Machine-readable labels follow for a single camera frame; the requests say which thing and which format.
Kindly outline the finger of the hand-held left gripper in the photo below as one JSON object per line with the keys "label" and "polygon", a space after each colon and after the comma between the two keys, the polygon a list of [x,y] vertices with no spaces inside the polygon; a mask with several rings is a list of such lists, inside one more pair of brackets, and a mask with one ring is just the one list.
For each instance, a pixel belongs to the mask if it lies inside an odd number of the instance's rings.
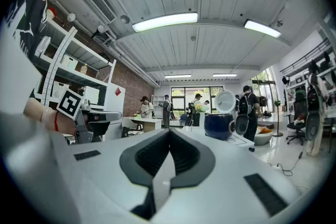
{"label": "finger of the hand-held left gripper", "polygon": [[120,112],[110,111],[90,111],[88,113],[88,123],[110,123],[111,121],[117,121],[122,118]]}

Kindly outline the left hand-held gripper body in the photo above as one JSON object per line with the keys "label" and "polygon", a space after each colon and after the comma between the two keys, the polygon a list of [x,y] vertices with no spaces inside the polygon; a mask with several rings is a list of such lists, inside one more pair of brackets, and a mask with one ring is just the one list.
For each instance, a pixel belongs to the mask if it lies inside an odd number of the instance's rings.
{"label": "left hand-held gripper body", "polygon": [[91,110],[89,100],[70,89],[66,89],[58,102],[57,110],[74,121],[76,143],[92,142],[93,132],[88,131],[86,126],[86,120]]}

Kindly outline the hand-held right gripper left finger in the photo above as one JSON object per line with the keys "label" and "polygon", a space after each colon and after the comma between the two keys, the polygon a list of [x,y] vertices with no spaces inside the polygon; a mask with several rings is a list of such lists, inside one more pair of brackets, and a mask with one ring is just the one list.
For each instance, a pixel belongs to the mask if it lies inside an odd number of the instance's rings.
{"label": "hand-held right gripper left finger", "polygon": [[130,182],[150,187],[169,151],[170,130],[161,130],[154,136],[126,148],[119,158],[120,168]]}

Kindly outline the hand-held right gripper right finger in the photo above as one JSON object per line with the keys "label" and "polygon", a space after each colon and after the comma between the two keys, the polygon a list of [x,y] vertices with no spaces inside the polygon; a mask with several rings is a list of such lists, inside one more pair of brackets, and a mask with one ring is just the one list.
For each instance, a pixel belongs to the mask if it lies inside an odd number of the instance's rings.
{"label": "hand-held right gripper right finger", "polygon": [[175,167],[172,189],[198,186],[215,167],[215,155],[208,146],[176,129],[169,131],[169,151]]}

